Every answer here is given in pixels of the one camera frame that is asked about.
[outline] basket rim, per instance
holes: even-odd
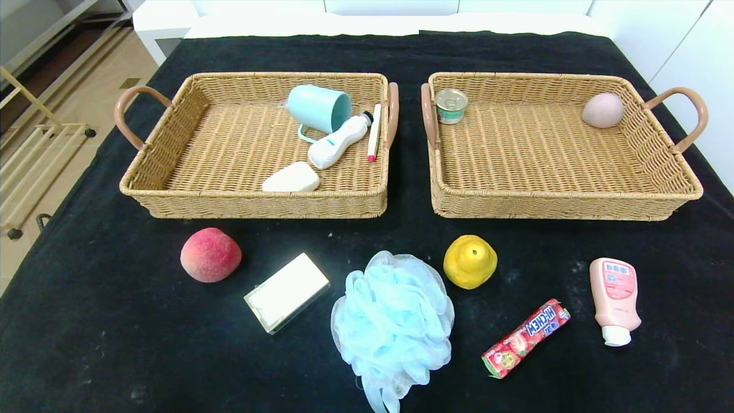
[[[645,118],[651,122],[658,134],[666,141],[668,152],[674,157],[676,163],[681,167],[686,181],[692,186],[691,193],[616,193],[616,192],[580,192],[580,191],[531,191],[531,190],[483,190],[480,188],[471,190],[460,190],[448,186],[443,181],[443,167],[441,165],[440,144],[437,149],[431,148],[428,143],[429,155],[434,157],[436,168],[430,168],[431,179],[435,179],[438,187],[450,194],[459,196],[491,196],[491,197],[516,197],[516,198],[608,198],[608,199],[652,199],[652,200],[686,200],[692,201],[703,196],[703,186],[696,174],[691,169],[686,159],[680,151],[675,148],[673,140],[668,132],[663,128],[657,117],[651,109],[646,108],[644,99],[639,95],[637,89],[629,82],[619,76],[595,75],[595,74],[576,74],[576,73],[526,73],[526,72],[436,72],[428,78],[428,85],[431,92],[431,100],[435,101],[434,80],[437,77],[454,77],[454,78],[503,78],[503,79],[597,79],[604,81],[613,81],[620,83],[627,89],[637,104],[642,107],[642,113]]]
[[[120,180],[119,189],[124,195],[129,196],[156,196],[156,197],[189,197],[189,198],[372,198],[381,196],[386,192],[388,187],[388,173],[389,173],[389,161],[390,161],[390,148],[385,145],[385,138],[388,133],[388,121],[389,112],[383,111],[384,115],[381,116],[382,124],[380,125],[380,140],[382,144],[379,149],[381,154],[377,159],[382,169],[379,185],[371,190],[361,191],[349,191],[349,190],[329,190],[329,191],[309,191],[309,192],[264,192],[262,190],[248,190],[248,191],[226,191],[226,190],[141,190],[130,188],[130,181],[132,180],[133,174],[137,171],[140,163],[145,159],[145,155],[152,147],[155,146],[156,137],[162,128],[163,123],[173,116],[173,110],[177,104],[180,104],[181,100],[184,99],[186,93],[185,90],[190,83],[198,79],[232,79],[232,78],[306,78],[306,79],[340,79],[340,78],[367,78],[367,79],[379,79],[382,83],[382,105],[383,107],[389,107],[389,87],[388,78],[381,73],[373,72],[287,72],[287,71],[248,71],[248,72],[200,72],[189,75],[181,83],[181,86],[176,91],[173,99],[171,100],[172,106],[167,107],[161,115],[160,119],[156,122],[156,125],[151,129],[147,139],[144,141],[144,145],[140,151],[138,151],[133,158],[128,169],[125,171],[122,179]]]

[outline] pink peach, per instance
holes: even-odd
[[[181,249],[181,265],[195,280],[217,282],[229,276],[242,261],[237,243],[218,228],[193,234]]]

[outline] basket handle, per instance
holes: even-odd
[[[130,127],[125,122],[125,109],[127,109],[130,101],[138,93],[147,93],[148,95],[151,95],[159,102],[161,102],[165,107],[171,107],[173,104],[171,103],[171,100],[163,96],[159,91],[148,86],[131,87],[130,89],[127,89],[125,92],[123,92],[122,96],[120,96],[120,98],[117,100],[117,103],[115,104],[115,123],[117,124],[117,128],[130,141],[130,143],[133,144],[135,149],[140,151],[142,150],[144,143],[140,140],[139,137],[137,137],[137,135],[133,131],[130,130]]]
[[[390,82],[388,85],[388,94],[390,99],[390,112],[388,113],[388,136],[385,139],[385,148],[389,149],[395,140],[395,133],[398,131],[398,113],[400,112],[400,103],[398,101],[398,84]]]
[[[421,85],[421,106],[423,107],[423,126],[431,149],[438,149],[438,131],[436,130],[435,109],[431,101],[431,87],[427,83]]]
[[[683,153],[686,149],[688,149],[693,141],[696,140],[701,132],[703,132],[703,129],[706,128],[706,124],[708,123],[708,109],[706,108],[706,104],[703,103],[703,99],[701,99],[701,96],[698,93],[694,92],[692,89],[688,89],[687,87],[673,87],[672,89],[668,89],[657,97],[648,101],[645,104],[645,107],[648,109],[652,109],[653,107],[658,106],[663,100],[676,93],[685,95],[686,98],[688,98],[693,106],[696,108],[696,112],[698,112],[698,124],[696,125],[696,127],[693,129],[691,134],[684,137],[679,143],[675,145],[675,148]]]

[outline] squeeze bottle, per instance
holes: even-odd
[[[316,141],[308,149],[308,160],[318,169],[326,169],[339,160],[349,145],[357,142],[372,124],[370,112],[347,119],[341,128]]]
[[[598,258],[589,268],[595,319],[601,326],[604,344],[611,347],[627,345],[630,331],[641,321],[635,309],[637,301],[637,272],[627,262]]]

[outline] white bar of soap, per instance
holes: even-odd
[[[319,186],[321,179],[308,163],[298,161],[273,173],[263,182],[263,192],[308,192]]]
[[[303,253],[247,293],[244,300],[265,331],[275,334],[328,287],[329,280]]]

